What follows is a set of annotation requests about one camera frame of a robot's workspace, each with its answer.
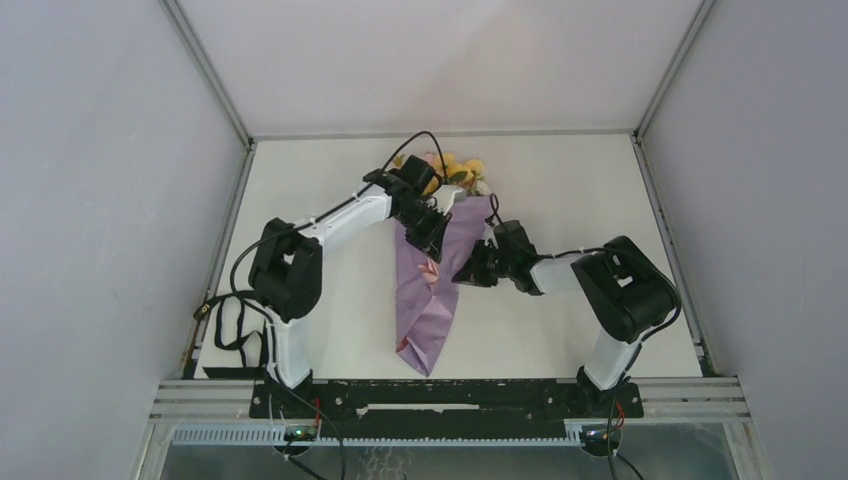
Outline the white pink rose stem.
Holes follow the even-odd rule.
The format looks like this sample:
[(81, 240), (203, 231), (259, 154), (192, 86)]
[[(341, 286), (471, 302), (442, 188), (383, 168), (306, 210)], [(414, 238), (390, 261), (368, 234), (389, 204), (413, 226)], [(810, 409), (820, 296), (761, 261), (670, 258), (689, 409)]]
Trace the white pink rose stem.
[(492, 194), (492, 190), (488, 184), (481, 180), (474, 183), (470, 192), (475, 196), (488, 196)]

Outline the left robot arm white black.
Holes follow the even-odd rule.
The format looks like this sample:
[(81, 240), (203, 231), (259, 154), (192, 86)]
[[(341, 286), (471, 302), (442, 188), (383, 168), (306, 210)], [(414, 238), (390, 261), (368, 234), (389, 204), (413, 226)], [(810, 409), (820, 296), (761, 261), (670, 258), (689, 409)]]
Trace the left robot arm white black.
[(445, 183), (425, 160), (409, 156), (398, 168), (367, 173), (362, 184), (338, 205), (300, 224), (274, 218), (260, 238), (234, 261), (229, 282), (246, 257), (248, 288), (234, 296), (265, 319), (265, 369), (279, 385), (274, 404), (290, 417), (311, 407), (312, 374), (307, 318), (319, 303), (327, 256), (372, 225), (393, 219), (408, 244), (427, 258), (442, 258), (452, 207), (465, 197), (462, 188)]

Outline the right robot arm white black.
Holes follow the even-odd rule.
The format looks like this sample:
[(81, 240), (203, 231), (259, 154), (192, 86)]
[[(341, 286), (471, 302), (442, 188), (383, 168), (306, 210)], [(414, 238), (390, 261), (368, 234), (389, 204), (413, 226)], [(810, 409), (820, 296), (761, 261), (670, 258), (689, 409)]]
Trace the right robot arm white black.
[(579, 406), (605, 415), (618, 400), (643, 344), (682, 313), (679, 291), (627, 236), (601, 247), (542, 254), (516, 220), (496, 225), (475, 242), (453, 276), (458, 284), (494, 287), (502, 279), (531, 296), (579, 288), (601, 326), (589, 360), (579, 368)]

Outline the pink purple wrapping paper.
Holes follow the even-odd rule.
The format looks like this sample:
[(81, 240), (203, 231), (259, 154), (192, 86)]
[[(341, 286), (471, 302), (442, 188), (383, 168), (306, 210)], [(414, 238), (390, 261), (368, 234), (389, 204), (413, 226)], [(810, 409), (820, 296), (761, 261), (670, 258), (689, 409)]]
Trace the pink purple wrapping paper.
[(459, 288), (453, 276), (483, 238), (490, 212), (488, 196), (470, 196), (455, 204), (439, 262), (411, 246), (405, 229), (395, 226), (395, 351), (425, 377), (433, 373), (457, 310)]

